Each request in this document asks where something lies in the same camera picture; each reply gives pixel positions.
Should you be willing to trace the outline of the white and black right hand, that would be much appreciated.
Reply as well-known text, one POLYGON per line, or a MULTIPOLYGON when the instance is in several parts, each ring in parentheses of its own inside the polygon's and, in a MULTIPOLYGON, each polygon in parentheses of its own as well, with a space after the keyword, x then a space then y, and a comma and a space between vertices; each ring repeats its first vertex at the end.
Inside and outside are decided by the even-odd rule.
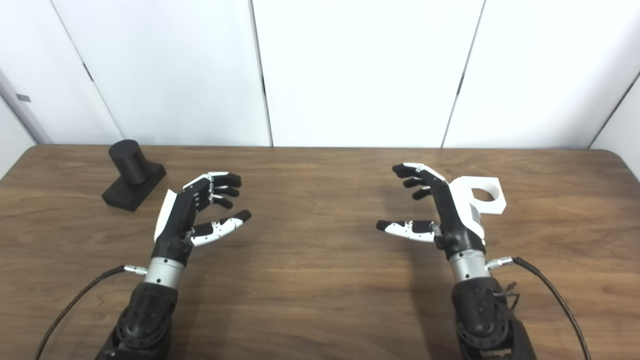
POLYGON ((418 162, 402 162, 391 170, 404 180, 405 188, 419 187, 412 194, 414 200, 433 198, 439 223, 432 220, 380 219, 375 226, 377 230, 404 239, 433 242, 444 251, 446 259, 463 251, 480 251, 486 255, 482 218, 460 185, 448 182, 443 175, 418 162))

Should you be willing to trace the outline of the white and black left hand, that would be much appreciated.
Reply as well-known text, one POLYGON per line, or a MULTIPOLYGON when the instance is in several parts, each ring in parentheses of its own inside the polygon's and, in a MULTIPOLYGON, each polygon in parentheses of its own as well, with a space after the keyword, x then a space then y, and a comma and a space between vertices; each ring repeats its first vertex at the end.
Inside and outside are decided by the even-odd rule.
POLYGON ((237 198, 240 187, 239 175, 214 171, 188 182, 180 193, 169 189, 158 214, 151 257, 186 267, 194 248, 213 243, 242 227, 252 216, 246 209, 218 221, 195 223, 197 215, 211 205, 233 208, 229 198, 237 198))

